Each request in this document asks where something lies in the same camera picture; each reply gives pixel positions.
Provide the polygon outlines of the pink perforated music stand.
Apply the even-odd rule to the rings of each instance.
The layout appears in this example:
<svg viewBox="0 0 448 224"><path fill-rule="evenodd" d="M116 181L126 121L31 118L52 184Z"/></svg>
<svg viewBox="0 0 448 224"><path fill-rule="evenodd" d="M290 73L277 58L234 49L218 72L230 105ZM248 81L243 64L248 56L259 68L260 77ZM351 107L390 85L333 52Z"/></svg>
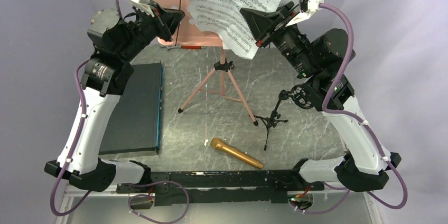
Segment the pink perforated music stand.
<svg viewBox="0 0 448 224"><path fill-rule="evenodd" d="M181 105L177 109L177 112L179 114L184 112L197 93L201 91L206 95L215 94L224 99L242 103L252 123L257 126L258 122L231 72L234 65L231 61L227 60L227 51L223 48L220 37L214 32L201 32L192 23L193 18L188 10L190 5L189 0L155 1L164 8L172 7L173 9L182 10L185 13L185 17L181 21L180 27L175 31L171 42L158 39L158 48L151 45L141 55L138 55L135 60L139 61L144 57L148 57L149 52L153 51L157 54L163 54L165 58L168 58L169 62L167 65L174 70L187 68L191 72L203 72L206 74L205 77L200 78L200 82L195 83L195 89L189 94L189 97L181 100ZM204 49L168 50L166 48L167 45L198 45L203 46Z"/></svg>

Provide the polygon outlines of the black microphone tripod stand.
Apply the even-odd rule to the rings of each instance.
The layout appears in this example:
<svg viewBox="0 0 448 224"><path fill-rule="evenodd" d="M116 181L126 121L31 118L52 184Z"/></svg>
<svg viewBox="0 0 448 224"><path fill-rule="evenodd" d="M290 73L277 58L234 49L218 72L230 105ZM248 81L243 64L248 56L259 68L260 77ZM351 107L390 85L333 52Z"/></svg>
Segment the black microphone tripod stand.
<svg viewBox="0 0 448 224"><path fill-rule="evenodd" d="M306 97L305 91L302 89L302 85L295 85L290 90L281 90L278 94L277 103L271 111L269 117L254 116L256 119L260 119L266 128L264 151L267 150L270 129L275 128L278 123L288 123L288 119L281 119L281 114L278 112L278 109L282 101L289 99L292 100L298 107L305 110L309 110L314 107L311 101Z"/></svg>

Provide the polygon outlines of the gold microphone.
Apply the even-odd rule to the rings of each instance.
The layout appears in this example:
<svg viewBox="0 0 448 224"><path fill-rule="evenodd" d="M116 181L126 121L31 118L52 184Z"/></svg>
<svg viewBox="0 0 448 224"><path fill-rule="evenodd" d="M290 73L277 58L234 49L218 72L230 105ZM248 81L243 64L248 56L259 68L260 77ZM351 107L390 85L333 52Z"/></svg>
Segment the gold microphone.
<svg viewBox="0 0 448 224"><path fill-rule="evenodd" d="M228 155L230 155L230 156L232 156L232 157L234 157L234 158L236 158L236 159L238 159L256 169L261 170L264 167L264 164L261 161L228 145L220 138L216 138L216 137L213 138L210 142L210 146L213 147L214 149L224 152L224 153L226 153L226 154L228 154Z"/></svg>

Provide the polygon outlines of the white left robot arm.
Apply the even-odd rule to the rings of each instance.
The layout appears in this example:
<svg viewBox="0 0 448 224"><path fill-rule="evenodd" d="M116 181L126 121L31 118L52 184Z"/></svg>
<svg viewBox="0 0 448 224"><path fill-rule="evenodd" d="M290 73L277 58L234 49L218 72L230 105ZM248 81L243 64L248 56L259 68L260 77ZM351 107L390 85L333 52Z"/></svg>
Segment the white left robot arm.
<svg viewBox="0 0 448 224"><path fill-rule="evenodd" d="M151 1L147 10L133 7L121 16L116 9L92 17L87 34L94 46L76 76L80 103L67 143L44 170L58 180L86 191L101 192L112 184L129 183L138 192L152 185L151 169L140 162L108 161L99 157L109 119L133 74L131 61L155 38L172 41L183 20L182 10Z"/></svg>

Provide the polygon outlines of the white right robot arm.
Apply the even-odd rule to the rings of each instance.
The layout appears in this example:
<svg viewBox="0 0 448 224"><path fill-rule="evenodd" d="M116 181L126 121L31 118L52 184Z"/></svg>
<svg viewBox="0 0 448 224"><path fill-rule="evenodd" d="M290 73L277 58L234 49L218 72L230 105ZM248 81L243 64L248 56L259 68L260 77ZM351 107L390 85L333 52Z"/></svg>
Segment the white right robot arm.
<svg viewBox="0 0 448 224"><path fill-rule="evenodd" d="M354 192L382 189L400 163L398 153L386 150L364 118L354 88L344 75L355 57L354 33L348 18L337 8L320 4L343 20L345 29L333 28L309 41L292 22L300 7L290 2L267 13L242 8L240 13L258 47L273 44L297 72L303 83L289 94L297 106L314 108L324 115L348 148L330 160L300 160L291 170L291 183L298 190L313 182L339 182Z"/></svg>

